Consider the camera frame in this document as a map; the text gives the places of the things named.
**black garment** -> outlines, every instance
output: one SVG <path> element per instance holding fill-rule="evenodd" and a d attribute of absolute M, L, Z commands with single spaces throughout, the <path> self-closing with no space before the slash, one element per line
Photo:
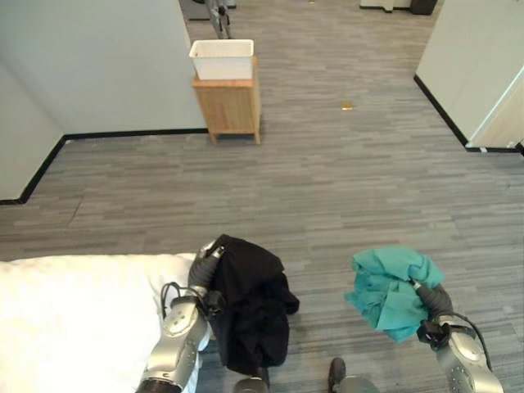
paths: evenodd
<path fill-rule="evenodd" d="M 255 375 L 257 368 L 278 366 L 286 359 L 287 314 L 298 310 L 299 301 L 289 292 L 276 255 L 228 235 L 219 237 L 218 245 L 225 252 L 210 289 L 222 293 L 226 306 L 211 319 L 211 327 L 222 364 Z"/>

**white bin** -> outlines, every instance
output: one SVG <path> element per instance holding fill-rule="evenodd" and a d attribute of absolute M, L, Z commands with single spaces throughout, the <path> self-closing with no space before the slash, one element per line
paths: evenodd
<path fill-rule="evenodd" d="M 195 41 L 192 58 L 200 79 L 252 79 L 252 39 L 209 39 Z"/>

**green towel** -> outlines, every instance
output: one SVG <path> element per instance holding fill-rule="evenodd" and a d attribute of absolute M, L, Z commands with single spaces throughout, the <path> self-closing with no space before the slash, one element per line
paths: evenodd
<path fill-rule="evenodd" d="M 345 295 L 375 330 L 395 342 L 412 336 L 427 319 L 427 309 L 408 282 L 410 278 L 433 288 L 444 274 L 425 255 L 401 247 L 362 251 L 353 255 L 355 291 Z"/>

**wooden cabinet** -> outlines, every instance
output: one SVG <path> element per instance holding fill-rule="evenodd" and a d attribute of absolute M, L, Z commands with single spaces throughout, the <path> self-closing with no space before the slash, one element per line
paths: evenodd
<path fill-rule="evenodd" d="M 253 79 L 193 80 L 212 143 L 225 133 L 248 133 L 260 144 L 260 90 L 253 57 Z"/>

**mattress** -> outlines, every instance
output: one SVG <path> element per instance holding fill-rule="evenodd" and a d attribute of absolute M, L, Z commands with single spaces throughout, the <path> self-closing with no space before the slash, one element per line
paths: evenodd
<path fill-rule="evenodd" d="M 193 258 L 63 255 L 0 263 L 0 392 L 135 392 L 160 336 L 160 290 L 171 281 L 186 285 Z M 185 392 L 194 392 L 197 372 Z"/>

